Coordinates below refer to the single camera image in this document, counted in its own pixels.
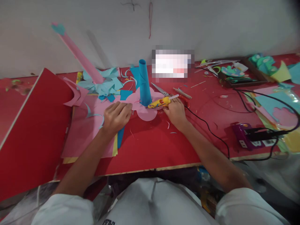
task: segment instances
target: craft stick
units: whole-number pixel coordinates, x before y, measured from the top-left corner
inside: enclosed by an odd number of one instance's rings
[[[186,94],[186,93],[184,93],[184,92],[182,92],[182,91],[180,91],[180,90],[178,90],[178,89],[176,89],[176,88],[173,88],[175,91],[177,91],[178,93],[180,93],[180,94],[182,94],[183,96],[185,96],[185,97],[187,97],[187,98],[189,98],[189,99],[192,99],[192,97],[191,96],[189,96],[188,94]]]

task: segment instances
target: blue paper tube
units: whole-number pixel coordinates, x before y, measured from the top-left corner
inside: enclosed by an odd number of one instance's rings
[[[140,74],[138,82],[140,83],[140,101],[143,106],[148,106],[149,104],[151,104],[152,99],[150,94],[147,65],[146,61],[143,59],[139,61],[139,70]]]

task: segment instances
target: electrical cord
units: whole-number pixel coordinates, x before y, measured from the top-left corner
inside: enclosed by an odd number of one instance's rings
[[[223,141],[221,138],[219,138],[217,135],[215,135],[215,134],[210,130],[208,123],[207,123],[204,119],[201,119],[199,116],[197,116],[195,113],[193,113],[188,107],[186,107],[186,106],[184,106],[184,107],[187,108],[187,109],[188,109],[194,116],[196,116],[198,119],[200,119],[200,120],[202,120],[203,122],[205,122],[206,125],[207,125],[207,128],[208,128],[209,132],[210,132],[213,136],[215,136],[216,138],[218,138],[219,140],[221,140],[221,141],[226,145],[226,147],[227,147],[227,154],[228,154],[228,157],[227,157],[227,158],[230,160],[229,146],[226,144],[226,142]]]
[[[299,115],[299,113],[292,106],[290,106],[289,104],[285,103],[284,101],[281,101],[278,98],[275,98],[275,97],[272,97],[272,96],[269,96],[269,95],[265,95],[265,94],[262,94],[262,93],[254,92],[254,91],[249,91],[249,90],[241,90],[241,89],[235,89],[235,88],[234,88],[234,90],[239,94],[239,96],[240,96],[240,98],[241,98],[241,100],[243,102],[243,105],[245,106],[246,109],[247,109],[247,107],[245,105],[244,100],[242,99],[242,97],[240,95],[240,92],[243,93],[243,94],[245,94],[245,95],[247,95],[245,92],[251,92],[251,93],[254,93],[254,94],[263,95],[263,96],[266,96],[268,98],[272,98],[274,100],[277,100],[277,101],[281,102],[282,104],[286,105],[287,107],[289,107],[295,113],[295,115],[297,116],[297,119],[298,119],[297,124],[296,124],[296,126],[294,128],[292,128],[290,130],[286,130],[286,131],[274,131],[274,130],[272,130],[270,128],[266,128],[266,127],[258,128],[258,130],[259,129],[268,129],[268,130],[271,130],[274,133],[274,135],[276,136],[276,141],[272,145],[272,147],[270,149],[270,155],[267,158],[263,158],[263,159],[246,159],[244,161],[264,161],[264,160],[268,160],[268,159],[272,158],[272,153],[273,153],[273,150],[274,150],[275,146],[277,145],[277,143],[279,141],[279,136],[287,134],[289,132],[292,132],[292,131],[296,130],[300,126],[300,115]]]

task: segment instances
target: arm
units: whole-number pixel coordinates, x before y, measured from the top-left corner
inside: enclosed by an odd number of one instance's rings
[[[117,132],[128,123],[131,108],[132,104],[117,102],[104,111],[104,126],[69,169],[53,194],[83,196],[108,144]]]
[[[225,192],[236,188],[251,188],[240,169],[234,166],[187,120],[182,102],[174,98],[168,108],[163,109],[174,126],[189,140],[203,166],[222,186]]]

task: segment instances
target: person's right hand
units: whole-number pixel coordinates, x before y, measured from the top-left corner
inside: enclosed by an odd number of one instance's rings
[[[104,111],[103,129],[108,133],[116,134],[129,121],[132,104],[116,102]]]
[[[188,125],[188,120],[185,116],[184,105],[178,98],[171,99],[171,103],[167,107],[163,107],[163,110],[169,117],[171,123],[179,130],[183,129]]]

